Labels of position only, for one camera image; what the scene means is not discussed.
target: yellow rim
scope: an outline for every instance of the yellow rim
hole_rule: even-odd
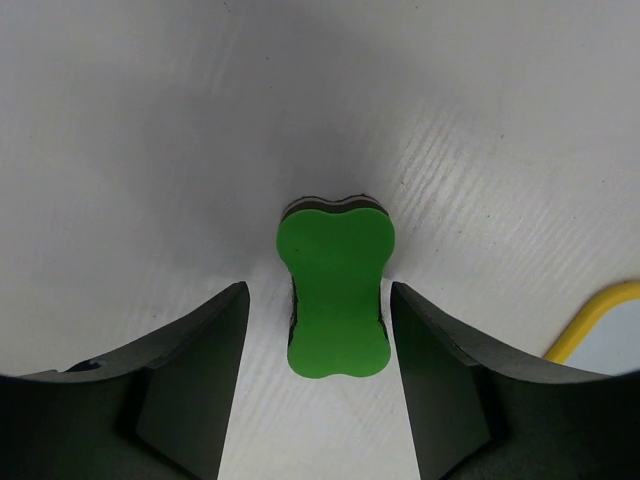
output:
[[[630,300],[640,300],[640,281],[623,283],[598,293],[582,307],[544,358],[556,363],[566,362],[598,320],[612,308]]]

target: black plastic part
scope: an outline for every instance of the black plastic part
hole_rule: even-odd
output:
[[[403,284],[391,312],[423,480],[640,478],[640,372],[528,355]]]
[[[0,376],[0,478],[216,478],[248,312],[235,284],[69,372]]]

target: yellow curved object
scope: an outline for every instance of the yellow curved object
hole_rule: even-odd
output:
[[[630,300],[640,300],[640,281],[607,288],[589,300],[544,356],[556,363],[567,361],[580,342],[612,308]]]

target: white surface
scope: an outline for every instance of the white surface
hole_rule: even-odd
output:
[[[609,310],[569,356],[566,365],[620,375],[640,369],[640,300]]]
[[[221,478],[416,478],[395,364],[285,365],[283,207],[366,192],[390,279],[541,354],[640,275],[635,0],[0,2],[0,370],[247,279]]]

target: green sponge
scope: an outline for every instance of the green sponge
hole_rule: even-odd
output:
[[[394,241],[389,215],[364,195],[305,197],[285,211],[277,249],[293,276],[288,357],[296,373],[366,377],[387,365],[380,282]]]

